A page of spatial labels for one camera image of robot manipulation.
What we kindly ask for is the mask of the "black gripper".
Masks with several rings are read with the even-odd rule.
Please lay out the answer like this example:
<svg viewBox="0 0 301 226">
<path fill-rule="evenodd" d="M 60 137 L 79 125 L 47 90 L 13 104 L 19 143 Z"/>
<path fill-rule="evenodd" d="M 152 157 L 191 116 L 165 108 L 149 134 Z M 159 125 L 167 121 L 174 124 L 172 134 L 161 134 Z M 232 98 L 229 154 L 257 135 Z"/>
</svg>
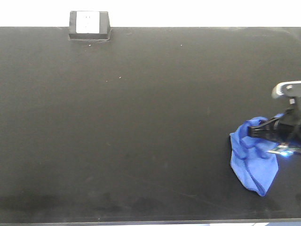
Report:
<svg viewBox="0 0 301 226">
<path fill-rule="evenodd" d="M 248 136 L 278 144 L 300 148 L 301 146 L 301 98 L 290 98 L 292 103 L 283 115 L 270 120 L 260 120 L 258 126 L 249 126 Z"/>
</svg>

